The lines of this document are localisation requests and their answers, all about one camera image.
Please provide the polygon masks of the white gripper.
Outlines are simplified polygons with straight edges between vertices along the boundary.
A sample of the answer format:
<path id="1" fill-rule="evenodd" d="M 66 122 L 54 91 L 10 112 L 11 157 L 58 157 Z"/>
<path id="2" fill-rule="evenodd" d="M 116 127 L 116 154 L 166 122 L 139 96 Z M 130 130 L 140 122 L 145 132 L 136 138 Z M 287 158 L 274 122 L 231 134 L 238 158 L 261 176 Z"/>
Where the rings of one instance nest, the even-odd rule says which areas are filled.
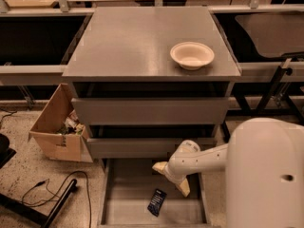
<path id="1" fill-rule="evenodd" d="M 190 168 L 194 166 L 190 162 L 194 159 L 193 155 L 199 152 L 200 147 L 195 142 L 185 140 L 179 145 L 168 162 L 156 162 L 152 169 L 165 175 L 187 197 L 190 194 L 190 186 L 186 176 L 190 173 Z"/>

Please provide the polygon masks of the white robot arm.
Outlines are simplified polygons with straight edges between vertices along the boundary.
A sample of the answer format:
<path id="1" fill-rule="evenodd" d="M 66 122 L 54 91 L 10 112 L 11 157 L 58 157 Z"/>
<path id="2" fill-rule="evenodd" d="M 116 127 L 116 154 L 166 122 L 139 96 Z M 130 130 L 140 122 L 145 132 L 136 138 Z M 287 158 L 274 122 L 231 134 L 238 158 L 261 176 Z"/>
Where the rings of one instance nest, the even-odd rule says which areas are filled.
<path id="1" fill-rule="evenodd" d="M 228 143 L 205 151 L 183 141 L 153 169 L 184 196 L 186 177 L 225 171 L 227 228 L 304 228 L 304 126 L 272 118 L 241 123 Z"/>

